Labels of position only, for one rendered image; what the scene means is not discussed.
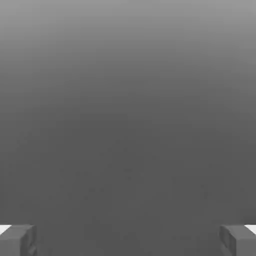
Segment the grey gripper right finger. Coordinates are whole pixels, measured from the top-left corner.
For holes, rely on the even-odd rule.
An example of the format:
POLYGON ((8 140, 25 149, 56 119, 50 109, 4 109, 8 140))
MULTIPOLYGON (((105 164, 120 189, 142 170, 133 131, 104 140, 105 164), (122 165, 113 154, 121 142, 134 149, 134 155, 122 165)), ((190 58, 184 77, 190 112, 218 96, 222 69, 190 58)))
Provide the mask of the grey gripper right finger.
POLYGON ((256 256, 256 224, 221 225, 222 256, 256 256))

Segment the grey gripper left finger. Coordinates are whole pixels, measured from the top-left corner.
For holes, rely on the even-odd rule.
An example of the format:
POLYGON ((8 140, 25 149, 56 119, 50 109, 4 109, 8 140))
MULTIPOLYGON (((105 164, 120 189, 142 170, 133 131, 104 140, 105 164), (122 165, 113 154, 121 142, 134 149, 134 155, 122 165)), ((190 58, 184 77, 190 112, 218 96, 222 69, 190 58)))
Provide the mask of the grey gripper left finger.
POLYGON ((37 227, 0 224, 0 256, 38 256, 37 227))

